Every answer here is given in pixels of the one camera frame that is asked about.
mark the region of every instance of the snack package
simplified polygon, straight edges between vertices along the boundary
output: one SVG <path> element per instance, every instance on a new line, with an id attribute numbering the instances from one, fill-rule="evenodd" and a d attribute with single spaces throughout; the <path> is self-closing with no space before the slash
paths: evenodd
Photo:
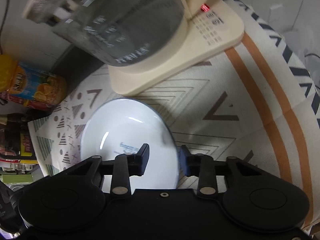
<path id="1" fill-rule="evenodd" d="M 0 98 L 11 101 L 14 103 L 18 103 L 20 105 L 23 105 L 25 107 L 31 108 L 31 109 L 37 109 L 44 112 L 50 112 L 53 109 L 53 105 L 45 104 L 43 102 L 39 102 L 36 100 L 28 100 L 24 98 L 19 98 L 13 95 L 9 95 L 8 92 L 0 92 Z"/>
<path id="2" fill-rule="evenodd" d="M 0 130 L 0 157 L 8 160 L 36 160 L 30 134 L 24 130 Z"/>
<path id="3" fill-rule="evenodd" d="M 60 76 L 32 69 L 19 62 L 8 93 L 28 100 L 57 105 L 66 97 L 67 85 Z"/>

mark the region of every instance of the white ceramic plate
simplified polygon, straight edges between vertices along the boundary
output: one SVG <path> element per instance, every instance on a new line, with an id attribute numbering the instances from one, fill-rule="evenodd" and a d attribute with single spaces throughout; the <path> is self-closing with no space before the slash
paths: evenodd
<path id="1" fill-rule="evenodd" d="M 150 157 L 142 177 L 131 176 L 136 188 L 173 189 L 179 176 L 178 153 L 161 117 L 149 106 L 127 98 L 109 101 L 89 119 L 81 139 L 81 160 L 93 155 L 114 160 L 125 152 L 137 153 L 150 145 Z M 105 176 L 103 192 L 110 192 L 111 175 Z"/>

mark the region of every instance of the metal rivet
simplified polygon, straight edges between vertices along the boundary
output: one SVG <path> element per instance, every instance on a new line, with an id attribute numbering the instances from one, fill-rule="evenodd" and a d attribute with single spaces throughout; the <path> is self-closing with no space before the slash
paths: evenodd
<path id="1" fill-rule="evenodd" d="M 166 192 L 160 193 L 160 197 L 169 197 L 169 194 Z"/>
<path id="2" fill-rule="evenodd" d="M 115 187 L 112 189 L 112 192 L 117 195 L 123 195 L 128 192 L 128 189 L 126 187 Z"/>
<path id="3" fill-rule="evenodd" d="M 204 195 L 212 195 L 216 193 L 216 190 L 213 187 L 202 187 L 200 192 Z"/>

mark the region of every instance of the cream kettle base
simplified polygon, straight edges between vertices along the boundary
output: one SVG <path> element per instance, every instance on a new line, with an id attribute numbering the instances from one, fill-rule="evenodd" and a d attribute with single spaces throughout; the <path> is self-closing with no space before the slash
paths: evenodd
<path id="1" fill-rule="evenodd" d="M 162 80 L 239 43 L 244 34 L 241 18 L 222 0 L 207 0 L 209 11 L 188 21 L 188 33 L 180 49 L 162 63 L 137 63 L 132 71 L 108 66 L 112 89 L 133 96 Z"/>

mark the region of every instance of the electric kettle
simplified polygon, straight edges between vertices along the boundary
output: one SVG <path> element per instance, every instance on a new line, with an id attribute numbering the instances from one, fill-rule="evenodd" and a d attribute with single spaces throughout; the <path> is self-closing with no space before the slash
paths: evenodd
<path id="1" fill-rule="evenodd" d="M 29 0 L 23 14 L 111 66 L 148 69 L 177 52 L 205 1 Z"/>

